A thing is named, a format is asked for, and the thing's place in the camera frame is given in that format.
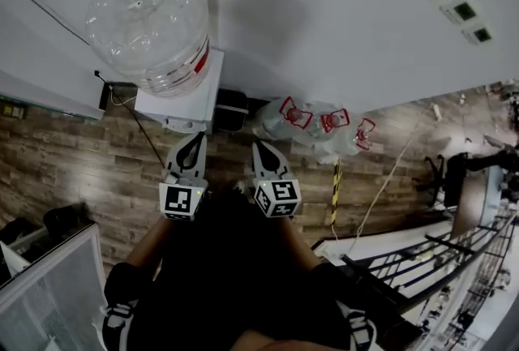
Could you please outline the wall thermostat panel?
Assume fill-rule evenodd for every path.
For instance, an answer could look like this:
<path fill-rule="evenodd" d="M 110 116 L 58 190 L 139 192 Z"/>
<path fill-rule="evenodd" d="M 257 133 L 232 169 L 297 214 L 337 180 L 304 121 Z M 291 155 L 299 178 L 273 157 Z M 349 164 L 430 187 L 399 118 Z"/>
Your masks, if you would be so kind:
<path fill-rule="evenodd" d="M 480 45 L 492 40 L 492 35 L 487 26 L 482 23 L 475 23 L 461 30 L 463 37 L 473 45 Z"/>
<path fill-rule="evenodd" d="M 478 15 L 467 0 L 452 0 L 440 6 L 440 12 L 453 24 L 464 24 Z"/>

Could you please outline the clear plastic bag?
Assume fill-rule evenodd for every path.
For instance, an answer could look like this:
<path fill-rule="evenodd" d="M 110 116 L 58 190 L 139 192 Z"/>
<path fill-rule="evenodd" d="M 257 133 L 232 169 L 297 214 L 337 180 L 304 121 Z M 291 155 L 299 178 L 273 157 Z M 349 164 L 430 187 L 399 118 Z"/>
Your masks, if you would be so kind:
<path fill-rule="evenodd" d="M 305 102 L 292 96 L 268 102 L 256 112 L 253 122 L 256 136 L 301 145 L 321 164 L 367 151 L 374 127 L 371 120 L 341 105 Z"/>

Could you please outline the black power adapter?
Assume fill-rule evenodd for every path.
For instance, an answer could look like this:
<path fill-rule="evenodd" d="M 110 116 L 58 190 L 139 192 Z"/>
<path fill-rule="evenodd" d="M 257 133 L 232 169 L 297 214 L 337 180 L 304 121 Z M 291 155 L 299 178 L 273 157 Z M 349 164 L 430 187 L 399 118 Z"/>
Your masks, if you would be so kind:
<path fill-rule="evenodd" d="M 111 82 L 103 84 L 103 88 L 101 90 L 101 97 L 100 97 L 100 101 L 99 101 L 99 106 L 98 106 L 98 108 L 100 110 L 106 111 L 106 108 L 107 108 L 108 102 L 110 100 L 110 95 L 111 95 L 112 91 L 113 91 L 113 84 Z"/>

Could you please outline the person's left forearm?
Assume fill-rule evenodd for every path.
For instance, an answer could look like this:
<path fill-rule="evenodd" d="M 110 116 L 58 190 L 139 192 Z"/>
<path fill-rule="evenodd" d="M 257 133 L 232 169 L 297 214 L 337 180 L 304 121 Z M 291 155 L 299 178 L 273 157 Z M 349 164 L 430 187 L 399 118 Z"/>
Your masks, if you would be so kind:
<path fill-rule="evenodd" d="M 144 278 L 152 281 L 158 272 L 172 272 L 186 260 L 191 222 L 170 220 L 161 216 L 136 243 L 124 263 L 131 265 Z"/>

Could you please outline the person's right forearm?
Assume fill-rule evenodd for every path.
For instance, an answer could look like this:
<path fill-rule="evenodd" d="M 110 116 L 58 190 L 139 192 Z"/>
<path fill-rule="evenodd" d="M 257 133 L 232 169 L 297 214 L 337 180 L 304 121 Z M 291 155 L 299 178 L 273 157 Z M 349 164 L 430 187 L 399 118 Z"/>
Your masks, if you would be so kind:
<path fill-rule="evenodd" d="M 322 263 L 321 259 L 305 242 L 290 218 L 280 218 L 277 223 L 286 249 L 301 269 L 309 272 Z"/>

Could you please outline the black bin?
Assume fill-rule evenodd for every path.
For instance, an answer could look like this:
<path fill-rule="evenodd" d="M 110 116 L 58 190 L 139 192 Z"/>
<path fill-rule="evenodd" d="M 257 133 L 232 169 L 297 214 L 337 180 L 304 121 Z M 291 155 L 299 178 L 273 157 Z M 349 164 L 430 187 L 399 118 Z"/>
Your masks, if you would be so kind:
<path fill-rule="evenodd" d="M 245 93 L 220 88 L 214 109 L 213 127 L 219 131 L 239 132 L 248 113 L 248 98 Z"/>

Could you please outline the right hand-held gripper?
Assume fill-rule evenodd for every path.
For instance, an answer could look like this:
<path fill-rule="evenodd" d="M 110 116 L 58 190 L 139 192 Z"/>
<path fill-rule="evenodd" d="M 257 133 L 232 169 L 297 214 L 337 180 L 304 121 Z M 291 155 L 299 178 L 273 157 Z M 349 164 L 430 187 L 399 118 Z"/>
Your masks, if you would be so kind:
<path fill-rule="evenodd" d="M 257 207 L 267 218 L 292 217 L 302 196 L 297 179 L 284 179 L 289 173 L 285 156 L 271 144 L 256 140 L 252 160 L 255 177 L 261 180 L 255 184 Z"/>

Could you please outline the person's black clothing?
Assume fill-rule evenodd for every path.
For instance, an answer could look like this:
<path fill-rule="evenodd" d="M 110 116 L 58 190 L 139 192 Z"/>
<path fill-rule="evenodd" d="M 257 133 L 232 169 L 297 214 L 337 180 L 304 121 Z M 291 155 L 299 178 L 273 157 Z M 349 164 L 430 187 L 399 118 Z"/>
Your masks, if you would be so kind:
<path fill-rule="evenodd" d="M 105 351 L 375 351 L 371 316 L 337 292 L 341 272 L 301 269 L 279 219 L 233 188 L 191 222 L 177 269 L 145 281 L 116 264 L 97 327 Z"/>

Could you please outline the yellow black hazard tape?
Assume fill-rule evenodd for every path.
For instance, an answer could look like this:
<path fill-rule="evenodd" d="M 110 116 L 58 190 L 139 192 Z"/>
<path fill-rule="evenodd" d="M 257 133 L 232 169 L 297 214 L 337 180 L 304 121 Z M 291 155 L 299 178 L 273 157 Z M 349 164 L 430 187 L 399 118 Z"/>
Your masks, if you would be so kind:
<path fill-rule="evenodd" d="M 333 188 L 332 188 L 332 208 L 331 208 L 331 221 L 330 225 L 333 227 L 337 219 L 337 206 L 339 197 L 339 186 L 341 183 L 342 172 L 341 172 L 341 160 L 336 159 L 334 163 L 333 171 Z"/>

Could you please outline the black metal rack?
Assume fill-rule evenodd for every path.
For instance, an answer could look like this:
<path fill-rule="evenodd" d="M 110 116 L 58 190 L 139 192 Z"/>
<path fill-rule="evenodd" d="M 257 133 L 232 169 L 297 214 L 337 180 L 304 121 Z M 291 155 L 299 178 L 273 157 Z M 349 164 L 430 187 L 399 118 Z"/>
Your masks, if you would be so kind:
<path fill-rule="evenodd" d="M 413 246 L 365 259 L 340 260 L 357 283 L 386 298 L 398 314 L 412 310 L 460 277 L 478 259 L 498 257 L 492 250 L 502 247 L 512 235 L 517 214 L 501 210 L 489 225 L 448 240 L 448 235 L 427 235 Z"/>

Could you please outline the large clear water bottle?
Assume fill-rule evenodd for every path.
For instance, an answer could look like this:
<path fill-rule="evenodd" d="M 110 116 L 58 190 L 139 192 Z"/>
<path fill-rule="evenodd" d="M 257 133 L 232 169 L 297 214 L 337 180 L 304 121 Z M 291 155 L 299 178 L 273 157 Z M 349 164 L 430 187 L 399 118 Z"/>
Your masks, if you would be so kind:
<path fill-rule="evenodd" d="M 88 43 L 113 71 L 148 94 L 181 96 L 208 71 L 208 0 L 91 0 Z"/>

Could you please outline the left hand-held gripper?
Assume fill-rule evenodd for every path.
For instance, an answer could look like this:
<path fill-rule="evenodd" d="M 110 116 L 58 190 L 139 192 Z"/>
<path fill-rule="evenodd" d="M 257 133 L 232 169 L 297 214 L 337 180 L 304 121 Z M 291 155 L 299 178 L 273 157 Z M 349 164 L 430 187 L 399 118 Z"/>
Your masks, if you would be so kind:
<path fill-rule="evenodd" d="M 202 179 L 206 156 L 207 137 L 204 132 L 182 138 L 169 150 L 165 162 L 169 173 L 159 184 L 159 207 L 165 218 L 195 220 L 208 189 L 208 182 Z"/>

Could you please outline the white water dispenser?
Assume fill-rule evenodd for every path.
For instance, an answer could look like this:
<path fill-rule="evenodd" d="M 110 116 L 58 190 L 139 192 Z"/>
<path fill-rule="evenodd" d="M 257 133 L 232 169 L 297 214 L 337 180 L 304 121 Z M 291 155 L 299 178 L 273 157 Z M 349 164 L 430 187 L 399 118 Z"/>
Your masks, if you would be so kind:
<path fill-rule="evenodd" d="M 224 57 L 222 51 L 211 49 L 208 73 L 199 86 L 187 94 L 165 98 L 139 89 L 135 111 L 176 133 L 210 134 Z"/>

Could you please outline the office table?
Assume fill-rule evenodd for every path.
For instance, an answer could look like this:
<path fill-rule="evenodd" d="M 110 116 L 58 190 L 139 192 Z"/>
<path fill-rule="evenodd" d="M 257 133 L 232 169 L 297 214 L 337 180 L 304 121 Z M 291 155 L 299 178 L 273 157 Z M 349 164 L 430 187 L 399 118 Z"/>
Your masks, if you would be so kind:
<path fill-rule="evenodd" d="M 491 225 L 499 214 L 503 178 L 504 173 L 499 166 L 474 172 L 465 178 L 453 220 L 451 239 L 476 227 Z"/>

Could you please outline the white mesh partition panel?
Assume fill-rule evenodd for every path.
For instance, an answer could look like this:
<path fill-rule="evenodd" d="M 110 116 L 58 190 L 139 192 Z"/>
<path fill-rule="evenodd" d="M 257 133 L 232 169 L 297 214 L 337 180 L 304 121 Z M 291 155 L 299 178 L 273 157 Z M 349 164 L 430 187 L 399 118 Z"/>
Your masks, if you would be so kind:
<path fill-rule="evenodd" d="M 105 351 L 99 227 L 87 225 L 0 286 L 0 351 Z"/>

